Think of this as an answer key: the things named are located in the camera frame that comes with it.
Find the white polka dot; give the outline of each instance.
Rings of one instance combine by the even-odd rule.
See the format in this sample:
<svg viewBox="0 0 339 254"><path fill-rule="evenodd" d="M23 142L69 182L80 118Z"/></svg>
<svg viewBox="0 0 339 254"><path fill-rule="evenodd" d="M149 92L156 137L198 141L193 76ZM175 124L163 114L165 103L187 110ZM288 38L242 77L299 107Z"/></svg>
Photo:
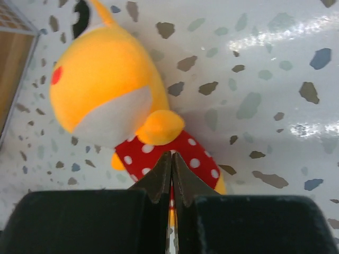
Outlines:
<svg viewBox="0 0 339 254"><path fill-rule="evenodd" d="M136 136L131 136L131 137L129 137L128 139L127 139L127 141L128 142L131 142L131 141L133 141L133 139L135 138Z"/></svg>
<svg viewBox="0 0 339 254"><path fill-rule="evenodd" d="M193 139L189 139L189 144L195 146L197 143Z"/></svg>
<svg viewBox="0 0 339 254"><path fill-rule="evenodd" d="M212 156L208 153L208 151L205 151L205 154L207 155L207 157L212 157Z"/></svg>
<svg viewBox="0 0 339 254"><path fill-rule="evenodd" d="M148 172L150 172L150 168L144 168L141 172L142 172L143 175L145 175Z"/></svg>
<svg viewBox="0 0 339 254"><path fill-rule="evenodd" d="M191 159L190 166L192 168L198 168L200 166L200 161L198 159Z"/></svg>
<svg viewBox="0 0 339 254"><path fill-rule="evenodd" d="M142 151L144 152L144 153L150 153L150 152L152 152L152 150L154 149L154 146L152 146L152 145L150 145L150 144L145 144L145 145L143 145L143 147L142 147Z"/></svg>
<svg viewBox="0 0 339 254"><path fill-rule="evenodd" d="M137 182L138 181L138 177L136 177L135 175L131 175L131 178L133 179L133 181Z"/></svg>
<svg viewBox="0 0 339 254"><path fill-rule="evenodd" d="M215 178L215 179L219 177L219 173L218 173L218 171L215 170L215 169L212 169L212 170L211 170L211 174L212 174L212 177Z"/></svg>
<svg viewBox="0 0 339 254"><path fill-rule="evenodd" d="M132 164L132 158L130 156L125 156L123 160L126 162L127 165Z"/></svg>

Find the terrazzo tabletop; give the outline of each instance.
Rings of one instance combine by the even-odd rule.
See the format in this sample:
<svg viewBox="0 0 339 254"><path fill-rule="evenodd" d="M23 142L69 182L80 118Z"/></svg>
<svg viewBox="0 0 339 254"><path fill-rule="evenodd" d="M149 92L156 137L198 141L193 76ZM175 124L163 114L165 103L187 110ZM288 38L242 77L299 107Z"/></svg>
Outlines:
<svg viewBox="0 0 339 254"><path fill-rule="evenodd" d="M76 1L12 2L40 38L0 151L0 229L27 192L133 183L111 168L112 149L66 133L50 106ZM149 51L172 109L226 171L228 193L309 196L339 244L339 3L102 2Z"/></svg>

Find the red polka dot clothing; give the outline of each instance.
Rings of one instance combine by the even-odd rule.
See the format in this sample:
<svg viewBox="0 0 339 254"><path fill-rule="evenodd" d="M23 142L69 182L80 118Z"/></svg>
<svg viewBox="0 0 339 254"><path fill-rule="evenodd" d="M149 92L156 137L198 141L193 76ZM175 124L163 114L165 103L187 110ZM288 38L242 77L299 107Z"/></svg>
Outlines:
<svg viewBox="0 0 339 254"><path fill-rule="evenodd" d="M215 188L220 176L217 164L204 148L185 131L182 131L175 140L164 146L144 144L134 137L115 148L115 152L134 181L138 181L147 174L166 151L179 152L188 167L208 186Z"/></svg>

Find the red spot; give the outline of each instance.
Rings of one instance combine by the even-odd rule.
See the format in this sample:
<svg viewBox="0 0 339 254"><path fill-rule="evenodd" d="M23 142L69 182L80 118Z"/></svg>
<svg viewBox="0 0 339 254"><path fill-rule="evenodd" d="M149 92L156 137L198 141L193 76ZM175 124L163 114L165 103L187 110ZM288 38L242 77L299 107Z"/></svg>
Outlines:
<svg viewBox="0 0 339 254"><path fill-rule="evenodd" d="M62 74L63 74L63 68L60 66L53 72L52 85L55 85L56 83L59 82Z"/></svg>

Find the toy hand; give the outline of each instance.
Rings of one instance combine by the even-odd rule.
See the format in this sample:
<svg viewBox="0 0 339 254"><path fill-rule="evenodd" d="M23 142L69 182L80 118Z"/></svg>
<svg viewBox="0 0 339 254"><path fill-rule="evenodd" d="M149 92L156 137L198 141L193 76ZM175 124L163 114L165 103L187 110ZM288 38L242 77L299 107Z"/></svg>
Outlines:
<svg viewBox="0 0 339 254"><path fill-rule="evenodd" d="M148 116L136 135L145 144L162 146L176 139L184 127L184 120L173 111L157 110Z"/></svg>
<svg viewBox="0 0 339 254"><path fill-rule="evenodd" d="M116 153L113 154L111 165L115 170L125 170L125 167Z"/></svg>

